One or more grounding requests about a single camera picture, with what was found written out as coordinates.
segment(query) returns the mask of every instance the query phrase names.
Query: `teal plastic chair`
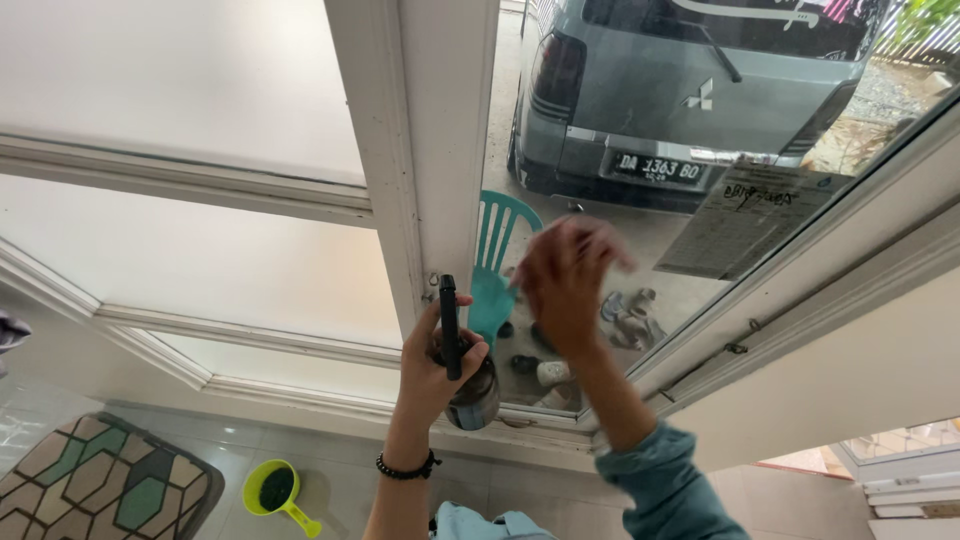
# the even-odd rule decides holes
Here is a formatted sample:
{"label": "teal plastic chair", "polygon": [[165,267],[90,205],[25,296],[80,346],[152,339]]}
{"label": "teal plastic chair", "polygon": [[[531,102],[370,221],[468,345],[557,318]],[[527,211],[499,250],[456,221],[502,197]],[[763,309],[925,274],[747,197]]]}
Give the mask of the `teal plastic chair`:
{"label": "teal plastic chair", "polygon": [[[507,317],[514,310],[516,300],[516,289],[510,288],[508,286],[510,280],[500,275],[500,265],[503,263],[504,254],[507,253],[507,242],[510,241],[510,234],[514,231],[516,218],[522,215],[534,233],[543,229],[543,222],[526,203],[510,195],[484,189],[480,195],[480,202],[484,203],[483,219],[480,222],[477,258],[473,264],[473,281],[470,285],[473,306],[470,306],[467,326],[483,336],[484,341],[490,345],[492,355],[496,350],[496,331],[507,321]],[[496,217],[493,219],[493,230],[490,246],[488,246],[487,236],[494,205],[496,205]],[[510,217],[507,218],[507,227],[504,229],[503,216],[507,209],[510,209]]]}

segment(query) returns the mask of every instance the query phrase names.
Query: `black bracelet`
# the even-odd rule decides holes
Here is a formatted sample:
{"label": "black bracelet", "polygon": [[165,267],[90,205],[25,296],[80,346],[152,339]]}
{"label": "black bracelet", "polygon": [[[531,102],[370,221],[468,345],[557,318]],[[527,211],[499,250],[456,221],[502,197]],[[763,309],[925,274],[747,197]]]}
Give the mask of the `black bracelet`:
{"label": "black bracelet", "polygon": [[430,451],[430,456],[426,458],[426,462],[423,463],[423,466],[417,469],[416,471],[411,471],[409,473],[401,473],[400,471],[395,471],[390,467],[387,467],[383,464],[383,453],[376,457],[376,470],[380,471],[384,475],[394,479],[394,480],[412,480],[423,477],[423,479],[430,478],[430,472],[433,470],[433,464],[443,465],[444,463],[433,456],[433,451]]}

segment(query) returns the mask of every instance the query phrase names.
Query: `light blue shirt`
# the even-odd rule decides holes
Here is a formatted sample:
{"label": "light blue shirt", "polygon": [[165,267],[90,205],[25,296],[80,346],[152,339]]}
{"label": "light blue shirt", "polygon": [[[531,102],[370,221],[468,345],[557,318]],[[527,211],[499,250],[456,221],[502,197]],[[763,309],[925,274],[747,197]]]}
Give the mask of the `light blue shirt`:
{"label": "light blue shirt", "polygon": [[[707,477],[693,465],[696,437],[663,421],[635,448],[596,459],[597,472],[626,491],[636,507],[623,527],[636,540],[750,540],[720,504]],[[492,522],[456,503],[437,512],[437,540],[557,540],[522,512]]]}

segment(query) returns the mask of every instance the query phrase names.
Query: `rear bumper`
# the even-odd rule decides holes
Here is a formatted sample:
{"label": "rear bumper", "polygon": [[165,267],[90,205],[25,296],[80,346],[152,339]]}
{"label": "rear bumper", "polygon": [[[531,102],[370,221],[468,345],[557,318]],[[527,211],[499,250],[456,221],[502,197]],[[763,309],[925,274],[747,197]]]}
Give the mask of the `rear bumper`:
{"label": "rear bumper", "polygon": [[645,187],[608,180],[599,176],[570,174],[556,167],[526,159],[516,147],[517,177],[529,191],[540,195],[562,195],[638,209],[693,214],[706,193]]}

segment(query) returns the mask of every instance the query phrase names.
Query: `license plate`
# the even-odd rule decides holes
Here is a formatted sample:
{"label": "license plate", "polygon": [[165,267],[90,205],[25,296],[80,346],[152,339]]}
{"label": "license plate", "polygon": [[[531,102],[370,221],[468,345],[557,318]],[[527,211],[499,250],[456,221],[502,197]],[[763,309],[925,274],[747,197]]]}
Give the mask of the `license plate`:
{"label": "license plate", "polygon": [[709,165],[690,161],[653,158],[641,154],[616,151],[610,164],[614,176],[628,177],[649,184],[681,184],[694,186],[700,183]]}

